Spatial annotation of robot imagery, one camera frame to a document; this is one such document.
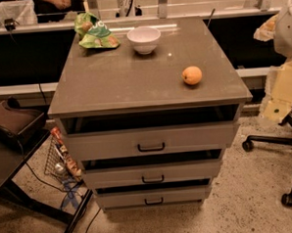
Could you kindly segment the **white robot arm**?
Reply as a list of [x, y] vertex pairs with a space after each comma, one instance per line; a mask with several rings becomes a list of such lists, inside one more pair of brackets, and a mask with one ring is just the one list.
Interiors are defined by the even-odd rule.
[[280, 9], [275, 25], [273, 47], [278, 54], [292, 58], [292, 0]]

